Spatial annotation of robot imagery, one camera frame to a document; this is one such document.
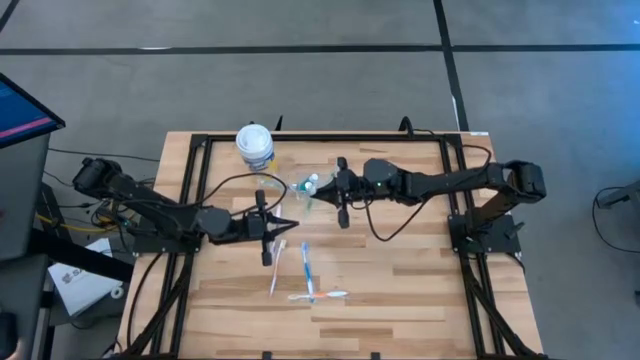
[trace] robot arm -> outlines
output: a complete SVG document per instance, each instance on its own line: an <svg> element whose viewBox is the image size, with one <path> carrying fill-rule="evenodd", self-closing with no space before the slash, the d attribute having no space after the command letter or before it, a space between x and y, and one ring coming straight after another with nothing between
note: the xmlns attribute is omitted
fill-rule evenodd
<svg viewBox="0 0 640 360"><path fill-rule="evenodd" d="M539 166L511 161L487 163L483 167L447 174L426 175L409 172L381 159L364 164L364 176L348 168L345 158L338 158L339 171L312 197L339 208L340 227L349 227L347 205L357 201L393 200L406 206L428 201L434 196L474 189L497 190L483 207L470 212L473 227L481 227L504 215L519 203L535 203L546 196ZM505 171L510 171L505 179Z"/></svg>
<svg viewBox="0 0 640 360"><path fill-rule="evenodd" d="M83 167L73 179L75 189L96 199L113 199L151 221L159 235L182 242L194 251L200 246L203 235L215 245L244 241L262 241L262 263L271 265L268 244L275 237L298 226L297 221L275 217L265 211L264 191L256 191L256 206L232 219L228 210L199 204L178 204L157 192L140 185L122 172L114 161L86 158ZM280 224L268 230L268 224Z"/></svg>

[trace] wooden table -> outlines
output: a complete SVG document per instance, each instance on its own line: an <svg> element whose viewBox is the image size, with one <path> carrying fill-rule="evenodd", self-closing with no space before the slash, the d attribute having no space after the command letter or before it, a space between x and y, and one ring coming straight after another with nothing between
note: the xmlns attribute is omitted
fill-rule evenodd
<svg viewBox="0 0 640 360"><path fill-rule="evenodd" d="M191 135L167 135L155 185L165 196L179 196ZM465 144L491 148L487 135L462 133L462 139ZM276 142L275 152L285 181L310 173L328 174L338 156L346 157L356 174L362 174L364 162L371 157L390 160L409 171L443 172L438 146L426 142ZM453 150L450 155L455 164ZM465 155L468 167L480 166L486 156L473 148L465 148ZM193 187L199 169L195 172ZM209 172L207 189L247 172L235 143L215 143ZM254 204L255 189L254 178L230 182L211 203L240 210ZM475 191L476 204L482 205L492 194ZM276 196L267 191L268 200ZM371 209L382 236L415 210L390 201L376 202ZM283 236L288 245L272 298L268 296L272 268L261 265L259 242L214 246L203 240L195 257L180 357L256 358L262 351L271 351L275 358L368 358L371 352L393 359L474 358L459 259L451 250L446 225L448 214L448 199L436 197L395 239L383 243L371 234L364 211L350 210L351 227L341 230L333 206L314 202L307 210L304 201L288 196L282 215L301 225ZM290 294L306 292L299 249L303 241L311 244L316 288L349 291L348 299L320 300L314 305L287 300ZM134 337L157 309L166 257L155 265L141 291ZM137 288L152 258L138 259L131 289ZM491 255L488 261L498 309L529 347L542 351L522 269L503 255ZM121 344L125 344L132 297L133 291L120 326ZM488 320L481 313L491 352ZM173 319L170 313L165 351Z"/></svg>

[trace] monitor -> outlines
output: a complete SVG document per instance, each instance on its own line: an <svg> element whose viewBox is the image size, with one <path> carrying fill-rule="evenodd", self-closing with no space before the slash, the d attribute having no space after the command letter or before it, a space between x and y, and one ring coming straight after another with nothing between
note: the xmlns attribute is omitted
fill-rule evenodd
<svg viewBox="0 0 640 360"><path fill-rule="evenodd" d="M56 114L0 73L0 149L64 126Z"/></svg>

